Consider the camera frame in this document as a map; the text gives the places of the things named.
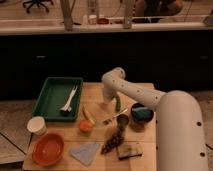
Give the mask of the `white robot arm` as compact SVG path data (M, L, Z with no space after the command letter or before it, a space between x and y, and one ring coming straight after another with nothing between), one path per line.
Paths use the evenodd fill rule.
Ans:
M208 171L202 111L198 101L180 90L163 92L125 80L116 67L102 76L103 97L111 101L117 92L156 113L157 171Z

